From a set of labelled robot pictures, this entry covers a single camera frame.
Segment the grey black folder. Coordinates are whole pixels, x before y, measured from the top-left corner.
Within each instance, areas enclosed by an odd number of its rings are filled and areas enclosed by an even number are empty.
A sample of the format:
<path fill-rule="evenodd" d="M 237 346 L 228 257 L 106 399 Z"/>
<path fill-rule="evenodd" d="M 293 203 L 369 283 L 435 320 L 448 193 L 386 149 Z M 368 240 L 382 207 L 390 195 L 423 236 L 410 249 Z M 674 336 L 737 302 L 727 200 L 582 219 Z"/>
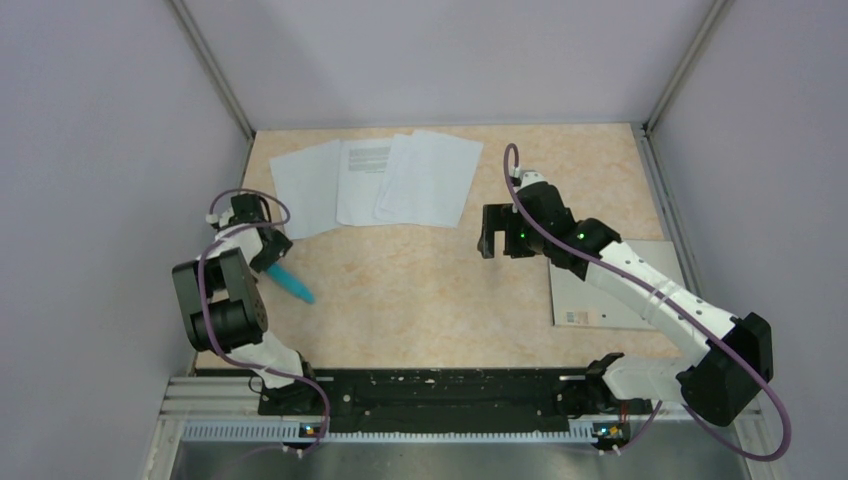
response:
<path fill-rule="evenodd" d="M 634 252 L 653 268 L 683 286 L 676 248 L 671 241 L 628 239 Z M 655 331 L 609 293 L 580 281 L 568 270 L 548 263 L 555 328 Z"/>

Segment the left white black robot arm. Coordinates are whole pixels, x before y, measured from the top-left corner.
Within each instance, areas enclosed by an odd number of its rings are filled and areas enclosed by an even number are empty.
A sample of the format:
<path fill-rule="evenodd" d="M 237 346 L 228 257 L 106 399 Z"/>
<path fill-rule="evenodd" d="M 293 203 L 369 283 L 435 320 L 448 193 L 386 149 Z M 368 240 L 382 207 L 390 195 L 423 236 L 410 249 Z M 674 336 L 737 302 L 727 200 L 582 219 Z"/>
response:
<path fill-rule="evenodd" d="M 267 277 L 295 298 L 315 301 L 309 288 L 279 263 L 293 243 L 272 218 L 277 200 L 253 189 L 226 194 L 229 208 L 206 214 L 215 233 L 212 244 L 172 270 L 187 338 L 196 351 L 211 351 L 259 377 L 261 414 L 313 412 L 321 388 L 303 355 L 271 332 L 258 288 L 259 279 Z"/>

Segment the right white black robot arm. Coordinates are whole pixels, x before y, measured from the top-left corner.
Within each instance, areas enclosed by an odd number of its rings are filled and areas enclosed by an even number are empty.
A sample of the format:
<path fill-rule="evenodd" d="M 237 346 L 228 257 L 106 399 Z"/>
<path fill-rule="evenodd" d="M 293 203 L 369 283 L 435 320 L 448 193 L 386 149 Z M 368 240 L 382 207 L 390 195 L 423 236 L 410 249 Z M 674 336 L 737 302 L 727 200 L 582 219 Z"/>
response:
<path fill-rule="evenodd" d="M 680 403 L 715 426 L 727 426 L 773 377 L 769 323 L 713 306 L 651 266 L 608 225 L 576 220 L 558 189 L 528 180 L 518 205 L 486 204 L 477 249 L 495 255 L 505 236 L 511 258 L 543 255 L 580 281 L 609 294 L 669 339 L 678 358 L 613 353 L 590 366 L 589 404 L 612 412 L 625 400 Z"/>

